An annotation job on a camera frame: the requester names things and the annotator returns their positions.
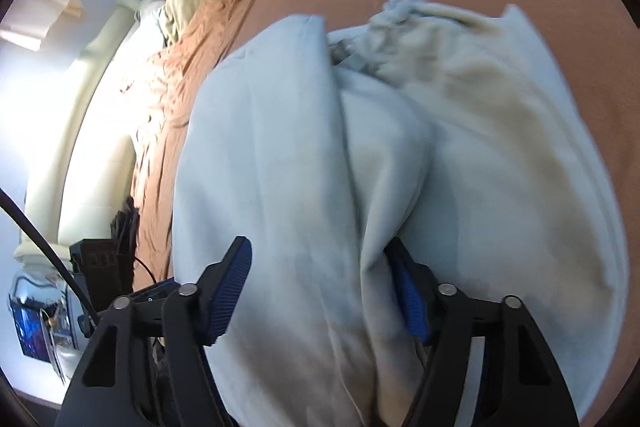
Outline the white cloth on air conditioner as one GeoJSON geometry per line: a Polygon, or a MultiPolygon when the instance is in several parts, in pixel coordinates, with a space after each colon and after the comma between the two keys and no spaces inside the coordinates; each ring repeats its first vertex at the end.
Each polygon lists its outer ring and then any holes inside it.
{"type": "Polygon", "coordinates": [[[82,17],[80,0],[14,0],[1,22],[1,39],[38,52],[63,15],[82,17]]]}

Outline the cream padded headboard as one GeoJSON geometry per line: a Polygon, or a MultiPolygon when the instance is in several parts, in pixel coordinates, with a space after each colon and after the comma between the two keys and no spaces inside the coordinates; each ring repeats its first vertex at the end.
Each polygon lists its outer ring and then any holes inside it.
{"type": "Polygon", "coordinates": [[[66,69],[26,187],[25,215],[64,262],[81,239],[106,239],[130,195],[140,114],[125,91],[163,49],[165,0],[118,0],[96,38],[66,69]]]}

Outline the orange bed sheet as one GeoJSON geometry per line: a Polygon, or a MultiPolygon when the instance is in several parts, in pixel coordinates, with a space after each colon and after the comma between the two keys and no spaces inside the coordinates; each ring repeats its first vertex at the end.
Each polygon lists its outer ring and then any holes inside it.
{"type": "MultiPolygon", "coordinates": [[[[323,16],[331,29],[362,23],[380,0],[203,0],[180,39],[149,59],[125,91],[140,114],[134,198],[141,257],[169,273],[171,199],[193,104],[208,72],[281,17],[323,16]]],[[[579,114],[610,170],[631,263],[639,260],[639,31],[620,0],[439,0],[485,14],[524,9],[551,46],[579,114]]]]}

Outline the cream white jacket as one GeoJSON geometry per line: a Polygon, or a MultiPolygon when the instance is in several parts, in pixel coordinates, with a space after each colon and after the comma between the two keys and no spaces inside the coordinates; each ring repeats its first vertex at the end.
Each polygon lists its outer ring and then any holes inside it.
{"type": "Polygon", "coordinates": [[[243,426],[401,425],[436,353],[418,351],[384,248],[399,237],[437,295],[533,315],[557,384],[480,395],[490,343],[455,355],[431,426],[578,424],[628,295],[620,210],[564,76],[526,15],[385,0],[327,31],[291,15],[198,90],[177,169],[172,261],[196,280],[236,236],[253,260],[205,351],[243,426]]]}

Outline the folded black clothes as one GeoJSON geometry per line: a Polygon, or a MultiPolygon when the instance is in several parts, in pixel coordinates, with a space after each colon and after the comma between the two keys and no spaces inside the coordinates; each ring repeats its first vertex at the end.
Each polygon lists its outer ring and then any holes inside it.
{"type": "Polygon", "coordinates": [[[128,196],[111,222],[111,238],[115,246],[119,280],[126,293],[134,288],[134,258],[137,251],[140,215],[134,199],[128,196]]]}

